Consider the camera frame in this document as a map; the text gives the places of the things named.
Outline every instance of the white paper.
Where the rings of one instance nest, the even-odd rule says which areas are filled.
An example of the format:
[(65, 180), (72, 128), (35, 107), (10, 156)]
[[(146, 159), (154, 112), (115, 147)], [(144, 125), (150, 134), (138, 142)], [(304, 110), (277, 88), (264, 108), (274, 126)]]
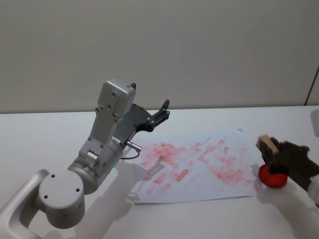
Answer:
[(240, 132), (154, 137), (134, 159), (135, 203), (178, 203), (255, 196), (259, 180)]

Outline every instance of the cable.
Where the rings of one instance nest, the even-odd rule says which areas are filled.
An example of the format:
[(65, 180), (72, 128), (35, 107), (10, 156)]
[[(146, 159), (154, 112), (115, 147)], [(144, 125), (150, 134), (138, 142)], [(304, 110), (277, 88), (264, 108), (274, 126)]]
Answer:
[(309, 93), (308, 93), (308, 95), (307, 95), (306, 102), (305, 102), (304, 106), (306, 106), (306, 105), (307, 105), (307, 103), (308, 103), (308, 99), (309, 99), (309, 97), (310, 97), (311, 91), (313, 90), (313, 87), (314, 87), (315, 81), (316, 81), (316, 79), (317, 79), (318, 72), (319, 72), (319, 66), (318, 66), (318, 68), (317, 68), (317, 72), (316, 72), (316, 74), (315, 74), (315, 77), (314, 77), (313, 83), (311, 84), (311, 87), (310, 87)]
[(136, 156), (131, 157), (131, 158), (121, 158), (121, 159), (125, 159), (125, 160), (127, 160), (127, 159), (135, 159), (135, 158), (139, 157), (139, 155), (140, 155), (140, 153), (138, 153)]

